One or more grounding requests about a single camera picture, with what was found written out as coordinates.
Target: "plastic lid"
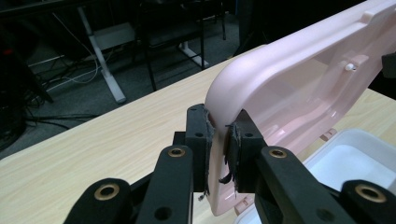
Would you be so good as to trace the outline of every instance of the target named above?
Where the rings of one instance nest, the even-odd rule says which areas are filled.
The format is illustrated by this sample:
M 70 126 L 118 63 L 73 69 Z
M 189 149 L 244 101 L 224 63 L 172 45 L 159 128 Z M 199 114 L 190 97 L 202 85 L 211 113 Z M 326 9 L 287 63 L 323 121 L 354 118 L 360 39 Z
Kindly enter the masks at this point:
M 226 125 L 246 109 L 268 145 L 298 153 L 326 133 L 396 50 L 396 1 L 371 0 L 236 59 L 212 83 L 205 106 L 217 129 L 208 200 L 215 216 L 245 198 L 220 185 Z

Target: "light wood tabletop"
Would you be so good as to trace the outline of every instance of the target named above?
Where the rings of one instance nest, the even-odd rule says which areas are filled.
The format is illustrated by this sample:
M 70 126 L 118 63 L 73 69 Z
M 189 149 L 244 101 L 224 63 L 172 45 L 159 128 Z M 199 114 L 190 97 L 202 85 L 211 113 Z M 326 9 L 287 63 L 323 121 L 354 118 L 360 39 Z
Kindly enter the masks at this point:
M 114 177 L 132 184 L 152 172 L 174 132 L 185 131 L 188 107 L 205 101 L 213 79 L 230 61 L 1 160 L 0 223 L 63 223 L 92 183 Z M 395 111 L 396 102 L 366 90 L 334 128 L 360 128 L 395 146 Z M 321 144 L 318 140 L 299 158 Z M 235 218 L 234 211 L 213 217 L 206 200 L 194 200 L 193 223 Z

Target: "bolt hole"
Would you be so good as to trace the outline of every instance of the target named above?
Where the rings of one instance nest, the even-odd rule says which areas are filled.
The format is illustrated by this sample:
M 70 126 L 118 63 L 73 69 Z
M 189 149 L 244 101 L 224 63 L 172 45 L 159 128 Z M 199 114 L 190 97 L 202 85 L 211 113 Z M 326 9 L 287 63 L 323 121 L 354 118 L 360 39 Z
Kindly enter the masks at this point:
M 158 220 L 164 221 L 169 219 L 170 216 L 172 216 L 172 210 L 169 207 L 161 207 L 157 209 L 157 211 L 155 211 L 154 216 Z
M 359 184 L 355 187 L 356 192 L 364 199 L 373 203 L 384 203 L 387 197 L 377 188 L 369 185 Z
M 172 148 L 168 151 L 168 155 L 171 157 L 182 157 L 186 154 L 186 151 L 182 148 Z
M 104 189 L 102 189 L 100 191 L 100 194 L 103 196 L 108 196 L 108 195 L 112 194 L 113 192 L 114 192 L 114 188 L 108 186 L 108 187 L 105 187 Z
M 174 155 L 180 155 L 181 154 L 181 150 L 180 149 L 172 149 L 172 154 Z
M 379 197 L 379 195 L 375 191 L 373 191 L 371 189 L 363 189 L 362 192 L 363 192 L 363 194 L 365 194 L 365 195 L 367 195 L 369 197 L 372 197 L 372 198 L 378 198 Z
M 120 187 L 115 183 L 104 184 L 94 193 L 95 199 L 99 201 L 107 201 L 117 196 L 120 192 Z
M 327 209 L 318 209 L 317 216 L 324 222 L 334 222 L 334 215 Z
M 286 152 L 280 149 L 270 150 L 270 155 L 276 158 L 285 158 L 287 156 Z

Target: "wire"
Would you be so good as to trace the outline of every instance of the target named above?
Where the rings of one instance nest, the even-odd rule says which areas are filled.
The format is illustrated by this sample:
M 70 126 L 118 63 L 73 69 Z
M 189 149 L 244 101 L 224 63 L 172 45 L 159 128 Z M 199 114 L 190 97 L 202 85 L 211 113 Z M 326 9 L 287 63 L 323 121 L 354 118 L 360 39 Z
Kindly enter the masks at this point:
M 106 59 L 106 62 L 111 58 L 111 56 L 113 55 L 113 52 L 114 52 L 114 49 L 110 51 L 110 53 L 109 53 L 109 55 L 108 55 L 108 57 Z M 96 77 L 96 74 L 97 74 L 97 72 L 98 72 L 98 70 L 100 68 L 102 68 L 102 66 L 98 66 L 95 69 L 93 69 L 93 70 L 91 70 L 89 72 L 83 73 L 83 74 L 81 74 L 81 75 L 79 75 L 77 77 L 60 77 L 60 78 L 54 79 L 54 81 L 62 80 L 62 79 L 67 79 L 67 81 L 65 81 L 63 83 L 60 83 L 60 84 L 58 84 L 58 85 L 56 85 L 54 87 L 51 87 L 51 88 L 47 89 L 47 91 L 52 91 L 53 89 L 58 88 L 58 87 L 66 84 L 66 83 L 69 83 L 69 82 L 74 82 L 74 83 L 78 83 L 78 84 L 87 84 L 87 83 L 91 82 Z M 93 77 L 91 77 L 89 80 L 87 80 L 87 81 L 78 81 L 77 80 L 78 78 L 84 77 L 84 76 L 86 76 L 86 75 L 88 75 L 88 74 L 90 74 L 92 72 L 95 72 L 95 75 Z
M 56 120 L 75 120 L 75 121 L 85 122 L 86 120 L 82 120 L 82 119 L 94 119 L 94 118 L 98 117 L 98 115 L 91 115 L 91 114 L 72 114 L 72 115 L 35 117 L 29 109 L 28 109 L 28 112 L 30 114 L 30 117 L 25 116 L 24 120 L 34 122 L 35 126 L 37 126 L 37 123 L 45 123 L 45 124 L 55 125 L 55 126 L 64 128 L 66 130 L 69 130 L 70 128 L 66 125 L 56 123 L 53 121 L 48 121 L 48 120 L 54 120 L 54 119 L 56 119 Z
M 59 17 L 58 17 L 55 13 L 52 12 L 52 15 L 53 15 L 53 17 L 55 17 L 55 19 L 64 27 L 64 29 L 65 29 L 71 36 L 73 36 L 73 37 L 77 40 L 77 42 L 78 42 L 85 50 L 87 50 L 87 51 L 90 53 L 90 55 L 93 57 L 93 60 L 94 60 L 94 62 L 95 62 L 95 66 L 96 66 L 95 74 L 93 75 L 92 78 L 90 78 L 90 80 L 89 80 L 88 82 L 92 81 L 92 80 L 97 76 L 97 73 L 98 73 L 98 70 L 99 70 L 99 65 L 98 65 L 98 62 L 96 61 L 96 57 L 95 57 L 95 56 L 93 55 L 93 53 L 87 48 L 87 46 L 85 46 L 85 45 L 73 34 L 73 32 L 70 31 L 70 29 L 64 24 L 63 21 L 61 21 L 61 19 L 59 19 Z
M 28 64 L 27 66 L 28 67 L 34 67 L 34 66 L 36 66 L 36 65 L 40 65 L 40 64 L 42 64 L 42 63 L 49 63 L 49 62 L 51 62 L 51 61 L 54 61 L 54 62 L 56 62 L 59 58 L 62 58 L 64 55 L 59 55 L 59 53 L 58 53 L 58 56 L 57 57 L 54 57 L 54 58 L 51 58 L 51 59 L 47 59 L 47 60 L 44 60 L 44 61 L 41 61 L 41 62 L 38 62 L 38 63 L 31 63 L 31 64 Z
M 57 77 L 63 77 L 65 75 L 69 74 L 69 73 L 74 73 L 77 70 L 77 68 L 78 68 L 78 65 L 77 65 L 76 62 L 74 62 L 72 66 L 56 68 L 56 69 L 53 69 L 53 70 L 37 73 L 35 75 L 41 79 L 41 84 L 46 89 L 46 86 L 48 86 L 52 82 L 52 80 L 57 79 Z M 55 72 L 57 70 L 61 70 L 61 71 L 57 72 L 55 75 L 47 77 L 46 79 L 43 78 L 43 76 L 47 76 L 47 74 L 53 73 L 53 72 Z

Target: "black cable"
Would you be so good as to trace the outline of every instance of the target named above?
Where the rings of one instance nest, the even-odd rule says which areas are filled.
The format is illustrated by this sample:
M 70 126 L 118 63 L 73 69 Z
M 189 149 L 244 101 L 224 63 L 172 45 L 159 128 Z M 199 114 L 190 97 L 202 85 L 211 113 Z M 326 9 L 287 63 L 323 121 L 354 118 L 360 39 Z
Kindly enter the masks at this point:
M 42 117 L 36 117 L 31 115 L 31 117 L 25 117 L 25 119 L 29 121 L 39 122 L 40 120 L 47 120 L 47 119 L 78 120 L 78 119 L 94 119 L 97 117 L 99 117 L 99 115 L 92 115 L 92 114 L 71 114 L 71 115 L 42 116 Z
M 85 61 L 75 61 L 73 62 L 73 65 L 70 67 L 67 67 L 64 69 L 62 72 L 59 74 L 56 74 L 47 80 L 42 82 L 42 85 L 44 89 L 48 89 L 50 87 L 50 84 L 54 82 L 59 82 L 64 79 L 64 77 L 70 77 L 74 73 L 76 73 L 79 69 L 84 69 L 93 66 L 94 64 L 92 62 L 85 62 Z
M 65 74 L 69 73 L 70 70 L 73 71 L 73 69 L 76 69 L 76 68 L 75 68 L 75 67 L 76 67 L 76 64 L 77 64 L 77 62 L 73 62 L 70 66 L 67 66 L 67 67 L 60 67 L 60 68 L 57 68 L 57 69 L 51 69 L 51 70 L 48 70 L 48 71 L 39 72 L 39 73 L 37 73 L 36 75 L 39 76 L 39 77 L 41 77 L 42 83 L 43 83 L 43 85 L 44 85 L 45 82 L 48 82 L 48 81 L 50 81 L 50 80 L 52 80 L 52 79 L 54 79 L 54 78 L 56 78 L 56 77 L 64 76 Z M 46 78 L 46 79 L 42 78 L 42 76 L 46 75 L 47 73 L 55 72 L 56 70 L 61 70 L 61 69 L 63 69 L 63 70 L 60 71 L 60 72 L 58 72 L 58 73 L 56 73 L 55 75 L 52 75 L 51 77 L 48 77 L 48 78 Z
M 39 108 L 44 104 L 45 100 L 31 90 L 27 90 L 24 93 L 23 100 L 25 102 L 25 107 Z
M 44 121 L 44 120 L 40 120 L 40 121 L 38 121 L 38 123 L 52 124 L 52 125 L 55 125 L 55 126 L 64 128 L 64 129 L 66 129 L 66 130 L 69 130 L 69 129 L 70 129 L 69 127 L 67 127 L 67 126 L 65 126 L 65 125 L 62 125 L 62 124 L 60 124 L 60 123 L 54 123 L 54 122 L 49 122 L 49 121 Z
M 72 64 L 67 64 L 67 62 L 64 61 L 64 57 L 65 57 L 65 56 L 64 56 L 61 52 L 59 52 L 57 49 L 54 49 L 54 51 L 60 56 L 60 57 L 59 57 L 58 59 L 56 59 L 56 60 L 60 60 L 61 63 L 62 63 L 65 67 L 70 67 L 70 66 L 73 65 L 73 63 L 77 62 L 77 61 L 73 61 Z

